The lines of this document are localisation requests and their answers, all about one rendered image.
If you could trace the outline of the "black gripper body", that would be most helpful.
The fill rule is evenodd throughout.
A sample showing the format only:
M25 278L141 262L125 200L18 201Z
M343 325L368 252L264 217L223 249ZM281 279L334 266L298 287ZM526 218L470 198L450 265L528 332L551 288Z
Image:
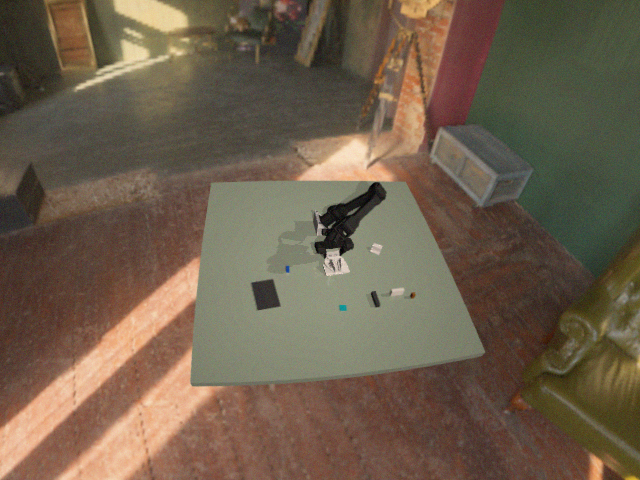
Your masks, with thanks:
M326 252L326 249L328 249L324 246L323 241L315 242L314 246L318 254L324 253ZM348 239L346 238L343 241L342 241L342 238L340 238L334 248L341 248L341 246L343 246L347 250L351 250L354 248L354 244L351 238L348 238Z

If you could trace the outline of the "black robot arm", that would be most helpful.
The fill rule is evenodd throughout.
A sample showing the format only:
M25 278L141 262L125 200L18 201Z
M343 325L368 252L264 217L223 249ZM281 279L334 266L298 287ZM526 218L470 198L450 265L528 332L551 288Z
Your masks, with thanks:
M322 235L326 236L323 244L328 249L334 249L340 238L348 239L358 228L360 221L369 213L369 211L376 205L379 205L386 199L387 191L381 185L380 182L374 182L368 189L368 191L362 196L358 196L348 203L339 203L332 205L327 209L327 212L320 216L319 219L322 225L327 229L322 229ZM361 206L362 205L362 206ZM352 215L347 215L348 212L357 209ZM336 222L328 229L328 226L333 222ZM344 232L347 234L345 236Z

